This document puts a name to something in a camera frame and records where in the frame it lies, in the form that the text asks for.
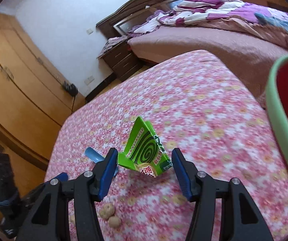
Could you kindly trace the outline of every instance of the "drawer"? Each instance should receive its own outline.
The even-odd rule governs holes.
[[[104,61],[108,64],[109,67],[113,67],[117,63],[119,63],[122,59],[124,59],[127,55],[131,54],[130,51],[127,50],[127,43],[122,43],[116,48],[112,49],[108,55],[103,57]]]
[[[143,64],[141,62],[138,62],[133,68],[131,68],[123,76],[119,77],[119,80],[121,82],[127,80],[130,76],[132,76],[135,72],[137,72],[142,67],[143,67]]]
[[[112,69],[114,73],[121,77],[126,72],[128,72],[131,68],[133,68],[138,63],[138,58],[134,54],[130,54],[117,63]]]

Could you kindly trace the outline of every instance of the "purple blanket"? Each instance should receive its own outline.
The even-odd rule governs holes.
[[[239,17],[250,23],[259,23],[254,13],[277,17],[288,22],[288,13],[269,7],[244,3],[240,0],[184,0],[173,12],[157,18],[163,25],[189,26],[221,18]]]

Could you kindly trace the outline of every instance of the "wooden headboard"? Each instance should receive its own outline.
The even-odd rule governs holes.
[[[125,30],[144,23],[145,19],[149,15],[152,15],[155,9],[168,11],[181,1],[182,0],[129,0],[116,12],[98,22],[96,28],[100,29],[107,39],[121,36]]]

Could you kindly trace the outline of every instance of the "green bucket rim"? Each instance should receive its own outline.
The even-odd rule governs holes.
[[[288,118],[278,94],[276,77],[278,70],[288,63],[288,55],[278,59],[270,70],[266,85],[266,110],[275,138],[288,165]]]

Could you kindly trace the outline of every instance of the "mattress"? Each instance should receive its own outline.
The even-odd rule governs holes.
[[[250,34],[203,27],[167,27],[128,41],[142,59],[163,62],[174,56],[207,50],[216,55],[258,98],[273,63],[288,50]]]
[[[167,154],[179,147],[186,160],[213,178],[239,178],[266,220],[274,240],[288,234],[288,172],[265,114],[250,92],[213,54],[200,50],[169,59],[100,95],[64,123],[45,180],[61,172],[77,178],[104,156],[123,151],[138,115],[150,120]],[[157,178],[119,167],[97,213],[114,203],[121,218],[112,229],[99,217],[104,240],[183,241],[194,203],[181,194],[173,168]],[[220,200],[212,240],[219,239]],[[73,201],[71,240],[76,240]]]

